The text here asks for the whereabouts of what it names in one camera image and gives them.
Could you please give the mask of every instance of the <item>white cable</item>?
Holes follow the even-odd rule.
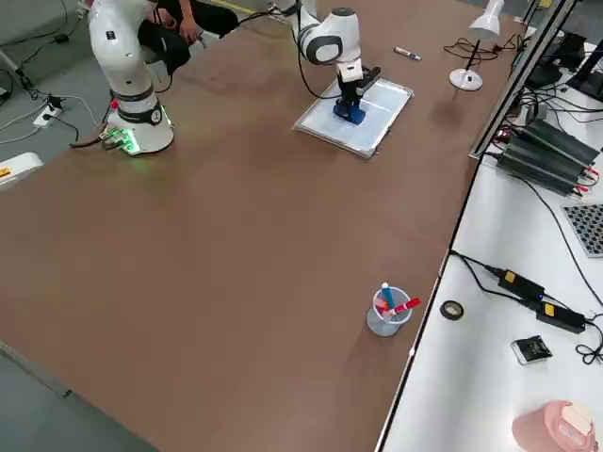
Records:
[[[8,139],[7,141],[0,141],[0,144],[9,144],[9,143],[14,143],[14,142],[17,142],[17,141],[21,141],[22,139],[26,139],[26,138],[31,137],[32,135],[38,133],[39,131],[40,131],[40,127],[36,127],[33,132],[31,132],[31,133],[29,133],[29,134],[27,134],[27,135],[25,135],[23,137],[14,138],[14,139]]]
[[[94,113],[92,113],[92,109],[89,107],[88,104],[86,104],[86,101],[84,99],[82,99],[81,97],[77,97],[77,96],[61,96],[60,94],[54,94],[53,96],[54,97],[60,97],[60,98],[63,98],[63,99],[77,99],[82,104],[84,104],[84,106],[86,107],[86,109],[90,113],[90,116],[92,117],[92,120],[94,121],[94,124],[98,125],[98,121],[96,120],[96,117],[94,116]]]
[[[24,120],[25,118],[29,118],[30,116],[38,113],[45,106],[46,106],[46,103],[44,103],[44,105],[38,105],[35,109],[31,110],[29,113],[25,113],[24,115],[22,115],[22,116],[20,116],[18,118],[15,118],[14,120],[12,120],[10,122],[7,122],[5,125],[3,125],[2,127],[0,127],[0,130],[6,129],[7,127],[11,126],[12,124],[14,124],[17,121]]]

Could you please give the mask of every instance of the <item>table surface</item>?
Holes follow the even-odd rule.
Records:
[[[558,93],[577,105],[603,108],[574,89]],[[567,133],[600,149],[603,123],[579,123],[567,113],[559,115]],[[575,116],[581,121],[602,117],[600,113]],[[558,126],[552,112],[547,120]],[[603,166],[602,156],[595,166]],[[563,206],[579,201],[536,188],[553,208],[586,278],[601,296],[603,259],[586,257],[562,212]],[[583,202],[603,202],[603,186],[596,186]],[[495,169],[492,158],[485,157],[478,170],[452,247],[485,264],[517,271],[587,317],[602,311],[574,267],[545,206],[523,182]],[[497,290],[496,280],[487,272],[477,267],[476,273],[486,287]],[[457,322],[438,312],[448,299],[464,305],[464,316]],[[536,334],[543,337],[553,357],[522,366],[510,343]],[[514,418],[552,399],[586,405],[600,429],[603,367],[583,364],[575,351],[577,344],[596,348],[596,330],[589,328],[575,335],[541,323],[518,303],[483,294],[462,261],[449,257],[413,364],[402,379],[401,397],[392,411],[382,451],[403,447],[425,452],[520,451],[523,449],[511,431]]]
[[[513,56],[457,92],[442,46],[479,9],[349,6],[365,64],[416,94],[372,160],[290,131],[313,99],[289,29],[260,20],[179,70],[169,150],[69,151],[2,195],[2,340],[162,451],[377,441],[424,308],[390,339],[366,309],[383,281],[429,296]]]

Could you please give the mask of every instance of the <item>brown table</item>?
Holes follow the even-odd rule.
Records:
[[[162,451],[376,443],[422,310],[382,339],[366,309],[383,281],[429,297],[512,55],[455,92],[442,45],[478,9],[348,4],[365,63],[416,93],[372,160],[289,130],[313,99],[264,20],[175,77],[168,151],[69,151],[2,194],[0,338]]]

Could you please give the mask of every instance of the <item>electrical outlet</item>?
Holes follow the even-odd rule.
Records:
[[[42,129],[47,128],[55,120],[55,118],[60,115],[61,111],[63,110],[60,108],[54,108],[50,105],[47,105],[34,121],[34,126],[41,127]],[[50,115],[52,118],[45,120],[44,115]]]

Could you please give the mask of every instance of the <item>clear cup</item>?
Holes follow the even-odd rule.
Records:
[[[400,306],[411,299],[402,289],[389,286],[389,290],[396,306]],[[394,315],[390,319],[385,320],[381,313],[377,311],[377,299],[383,299],[379,297],[381,293],[381,289],[375,292],[372,306],[367,310],[367,325],[370,330],[378,336],[387,337],[396,334],[399,330],[399,327],[410,320],[413,310],[407,309],[399,314]]]

